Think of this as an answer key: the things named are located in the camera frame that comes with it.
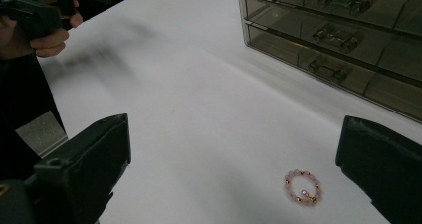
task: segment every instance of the black object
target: black object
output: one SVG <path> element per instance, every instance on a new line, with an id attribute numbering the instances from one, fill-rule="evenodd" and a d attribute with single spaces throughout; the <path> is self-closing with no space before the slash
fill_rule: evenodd
<path id="1" fill-rule="evenodd" d="M 26 179 L 40 157 L 16 129 L 51 111 L 64 129 L 49 84 L 34 54 L 0 61 L 0 180 Z"/>
<path id="2" fill-rule="evenodd" d="M 96 0 L 111 3 L 111 0 Z M 75 14 L 72 0 L 58 0 L 64 15 Z M 19 21 L 29 39 L 44 37 L 51 30 L 62 28 L 62 21 L 55 6 L 40 4 L 37 0 L 1 0 L 0 14 Z"/>
<path id="3" fill-rule="evenodd" d="M 130 164 L 126 114 L 93 123 L 35 166 L 0 182 L 0 223 L 93 224 Z"/>
<path id="4" fill-rule="evenodd" d="M 422 223 L 422 146 L 380 124 L 347 116 L 335 163 L 393 224 Z"/>

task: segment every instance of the drawer handle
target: drawer handle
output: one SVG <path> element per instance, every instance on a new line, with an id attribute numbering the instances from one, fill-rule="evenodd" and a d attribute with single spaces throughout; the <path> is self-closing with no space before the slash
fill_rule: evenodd
<path id="1" fill-rule="evenodd" d="M 326 78 L 333 83 L 341 84 L 347 79 L 347 70 L 333 69 L 323 64 L 324 59 L 316 58 L 308 64 L 308 71 L 317 74 L 320 77 Z"/>
<path id="2" fill-rule="evenodd" d="M 338 49 L 343 53 L 353 51 L 358 44 L 358 39 L 354 36 L 354 34 L 338 30 L 331 23 L 328 23 L 321 29 L 317 30 L 313 34 L 313 39 L 317 44 L 328 43 L 338 46 Z"/>
<path id="3" fill-rule="evenodd" d="M 372 6 L 372 0 L 317 0 L 320 7 L 342 7 L 349 10 L 350 15 L 364 13 Z"/>

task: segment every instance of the bead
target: bead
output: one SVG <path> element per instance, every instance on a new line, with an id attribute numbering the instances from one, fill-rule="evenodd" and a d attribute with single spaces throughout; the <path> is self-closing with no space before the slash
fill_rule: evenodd
<path id="1" fill-rule="evenodd" d="M 315 194 L 310 195 L 306 190 L 301 191 L 301 195 L 305 198 L 301 198 L 295 194 L 292 190 L 292 179 L 296 176 L 302 176 L 304 179 L 311 182 L 315 189 Z M 288 196 L 295 202 L 304 206 L 314 206 L 320 200 L 322 196 L 322 190 L 320 189 L 319 181 L 308 171 L 295 169 L 289 171 L 285 176 L 285 189 Z"/>

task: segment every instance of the plastic drawer unit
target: plastic drawer unit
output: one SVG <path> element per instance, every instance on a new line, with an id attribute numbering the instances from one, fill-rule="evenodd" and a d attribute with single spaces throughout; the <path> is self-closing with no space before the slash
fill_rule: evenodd
<path id="1" fill-rule="evenodd" d="M 422 0 L 239 0 L 245 43 L 422 122 Z"/>

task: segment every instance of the white table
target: white table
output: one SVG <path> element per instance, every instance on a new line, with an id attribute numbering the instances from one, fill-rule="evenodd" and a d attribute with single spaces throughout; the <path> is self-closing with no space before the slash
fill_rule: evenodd
<path id="1" fill-rule="evenodd" d="M 238 0 L 126 0 L 41 62 L 69 137 L 129 115 L 132 164 L 102 224 L 388 223 L 335 166 L 343 119 L 422 142 L 420 123 L 246 47 Z M 286 197 L 293 169 L 321 181 L 316 207 Z"/>

